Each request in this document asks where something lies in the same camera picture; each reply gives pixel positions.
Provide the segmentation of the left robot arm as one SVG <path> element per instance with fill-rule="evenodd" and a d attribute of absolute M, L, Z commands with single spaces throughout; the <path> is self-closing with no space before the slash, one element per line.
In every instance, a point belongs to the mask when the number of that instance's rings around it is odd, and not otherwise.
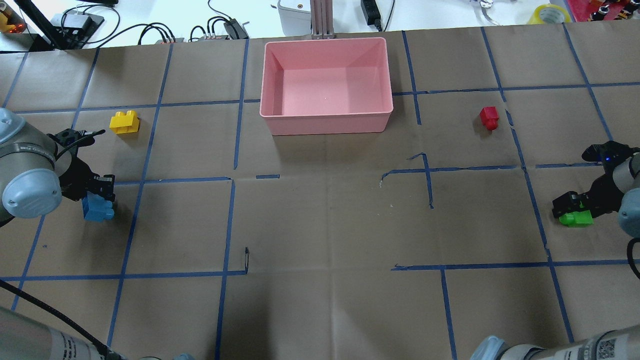
<path fill-rule="evenodd" d="M 99 175 L 78 157 L 105 131 L 64 129 L 44 133 L 22 116 L 1 109 L 1 225 L 14 219 L 34 219 L 56 210 L 63 199 L 82 204 L 87 221 L 101 223 L 115 215 L 115 176 Z M 64 313 L 7 281 L 1 288 L 57 318 L 77 335 L 1 308 L 3 360 L 123 360 Z"/>

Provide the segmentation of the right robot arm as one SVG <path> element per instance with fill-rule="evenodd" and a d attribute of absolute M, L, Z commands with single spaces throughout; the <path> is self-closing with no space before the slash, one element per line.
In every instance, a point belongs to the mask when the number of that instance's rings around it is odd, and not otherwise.
<path fill-rule="evenodd" d="M 556 198 L 551 211 L 567 227 L 592 223 L 604 214 L 617 214 L 619 227 L 630 237 L 626 245 L 626 262 L 634 276 L 639 276 L 636 246 L 639 244 L 639 148 L 634 146 L 615 153 L 603 145 L 583 153 L 594 157 L 605 169 L 584 193 L 567 192 Z M 637 360 L 639 326 L 598 333 L 578 342 L 555 348 L 534 344 L 509 346 L 505 340 L 490 335 L 471 355 L 473 360 Z"/>

